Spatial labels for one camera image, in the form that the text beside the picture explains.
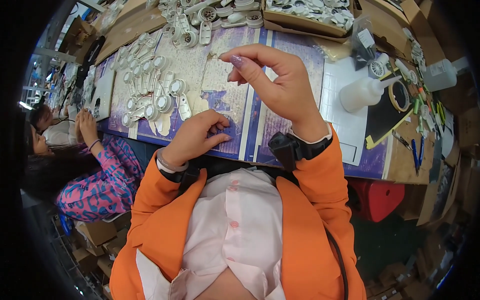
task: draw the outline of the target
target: white shirt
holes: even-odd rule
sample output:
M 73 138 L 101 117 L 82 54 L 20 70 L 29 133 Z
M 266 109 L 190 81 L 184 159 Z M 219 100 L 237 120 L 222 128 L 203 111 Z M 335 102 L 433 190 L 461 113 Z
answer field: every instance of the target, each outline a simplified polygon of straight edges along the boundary
M 58 124 L 49 126 L 43 132 L 43 136 L 49 145 L 76 145 L 77 136 L 75 134 L 75 117 L 77 115 L 77 108 L 70 105 L 68 109 L 69 121 L 61 121 Z
M 327 127 L 322 139 L 332 138 Z M 157 166 L 173 173 L 158 160 Z M 284 300 L 282 217 L 275 181 L 263 171 L 238 169 L 209 179 L 190 217 L 182 270 L 171 283 L 137 249 L 145 298 L 193 300 L 229 267 L 256 299 Z

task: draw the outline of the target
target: fluorescent light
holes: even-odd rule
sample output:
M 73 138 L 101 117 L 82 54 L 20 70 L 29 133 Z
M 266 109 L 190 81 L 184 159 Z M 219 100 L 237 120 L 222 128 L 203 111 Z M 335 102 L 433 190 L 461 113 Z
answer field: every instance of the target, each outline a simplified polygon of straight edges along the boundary
M 29 110 L 33 109 L 30 105 L 26 104 L 25 102 L 19 101 L 18 103 L 26 109 L 29 109 Z

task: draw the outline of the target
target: woman's right hand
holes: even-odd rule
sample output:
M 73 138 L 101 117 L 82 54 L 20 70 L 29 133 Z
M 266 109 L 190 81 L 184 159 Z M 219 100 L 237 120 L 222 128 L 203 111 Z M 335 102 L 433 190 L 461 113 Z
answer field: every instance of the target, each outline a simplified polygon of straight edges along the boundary
M 79 112 L 80 132 L 84 138 L 85 144 L 91 146 L 93 142 L 98 139 L 96 131 L 96 120 L 90 112 L 83 110 Z
M 307 142 L 328 135 L 328 128 L 313 98 L 308 73 L 301 59 L 261 44 L 233 48 L 219 57 L 231 62 L 228 81 L 249 83 L 260 99 L 277 115 L 291 120 L 294 133 Z M 272 68 L 272 82 L 262 70 Z

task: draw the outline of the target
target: dark hair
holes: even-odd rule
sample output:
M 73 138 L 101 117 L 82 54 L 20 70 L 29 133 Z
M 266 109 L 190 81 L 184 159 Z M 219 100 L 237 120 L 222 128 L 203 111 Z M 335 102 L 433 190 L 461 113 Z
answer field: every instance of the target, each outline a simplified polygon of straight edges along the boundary
M 82 153 L 79 145 L 51 146 L 53 155 L 36 155 L 30 124 L 25 126 L 25 137 L 28 158 L 21 188 L 38 200 L 55 204 L 69 181 L 100 167 L 97 159 L 91 153 Z
M 48 106 L 44 104 L 45 102 L 45 96 L 42 96 L 40 98 L 40 101 L 32 106 L 32 111 L 30 112 L 30 124 L 33 125 L 33 127 L 38 131 L 37 123 L 40 120 L 41 117 L 45 114 L 45 111 L 47 111 Z

